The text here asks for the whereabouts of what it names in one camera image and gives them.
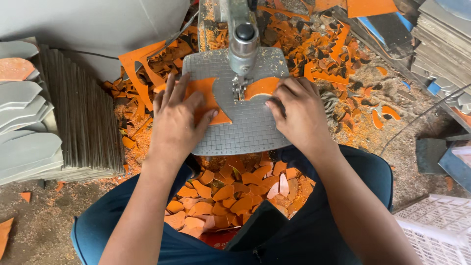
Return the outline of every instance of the hand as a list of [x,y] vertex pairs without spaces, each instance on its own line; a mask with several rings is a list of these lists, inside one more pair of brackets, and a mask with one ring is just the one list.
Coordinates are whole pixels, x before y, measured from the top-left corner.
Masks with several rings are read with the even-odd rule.
[[204,105],[204,97],[195,92],[183,101],[189,78],[187,73],[175,85],[175,76],[170,74],[165,91],[155,96],[149,158],[169,159],[180,166],[218,114],[215,109],[209,110],[195,126],[195,109]]
[[330,137],[319,90],[306,77],[281,79],[273,95],[281,100],[286,113],[272,99],[266,102],[276,128],[303,154],[337,145]]

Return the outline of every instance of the person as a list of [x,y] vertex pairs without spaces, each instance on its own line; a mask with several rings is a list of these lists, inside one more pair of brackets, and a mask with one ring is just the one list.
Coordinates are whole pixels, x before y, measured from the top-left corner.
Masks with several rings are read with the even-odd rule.
[[[389,165],[331,139],[319,91],[304,77],[277,84],[273,95],[285,112],[276,99],[266,102],[277,129],[293,144],[278,150],[279,158],[317,182],[294,217],[268,236],[258,237],[261,228],[252,229],[246,242],[256,245],[241,251],[212,248],[165,224],[167,203],[193,176],[184,161],[218,113],[210,110],[194,125],[195,109],[204,99],[195,92],[183,101],[188,80],[183,75],[175,85],[169,75],[165,92],[155,96],[152,138],[140,176],[75,218],[71,237],[84,264],[421,264],[388,211]],[[258,211],[247,223],[256,222]]]

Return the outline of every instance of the forearm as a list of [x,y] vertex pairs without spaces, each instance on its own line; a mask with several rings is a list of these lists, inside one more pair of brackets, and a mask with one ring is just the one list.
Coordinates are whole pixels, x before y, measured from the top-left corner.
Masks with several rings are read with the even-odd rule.
[[161,159],[143,163],[136,188],[108,240],[100,265],[157,263],[164,211],[180,165]]
[[348,164],[337,144],[322,152],[306,152],[306,157],[322,180],[342,237],[365,264],[420,262],[394,217]]

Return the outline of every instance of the left hand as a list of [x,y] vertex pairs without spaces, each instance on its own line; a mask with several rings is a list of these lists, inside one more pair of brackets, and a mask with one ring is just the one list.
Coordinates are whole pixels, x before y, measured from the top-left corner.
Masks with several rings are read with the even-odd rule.
[[218,114],[215,109],[209,110],[195,125],[195,109],[205,102],[200,92],[191,94],[183,101],[189,78],[190,74],[187,73],[175,85],[175,75],[170,74],[165,91],[160,91],[154,98],[154,123],[148,153],[150,159],[158,157],[181,165]]

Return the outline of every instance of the band saw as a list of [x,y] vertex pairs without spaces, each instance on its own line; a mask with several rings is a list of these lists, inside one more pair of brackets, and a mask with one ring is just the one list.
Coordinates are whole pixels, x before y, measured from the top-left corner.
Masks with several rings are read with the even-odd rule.
[[[195,155],[226,156],[262,152],[291,143],[276,129],[268,95],[245,100],[247,85],[265,77],[287,77],[283,51],[262,47],[256,23],[256,0],[200,0],[198,44],[200,51],[187,55],[183,73],[191,81],[216,77],[212,92],[232,124],[210,125],[193,150]],[[229,47],[209,50],[205,31],[227,23]]]

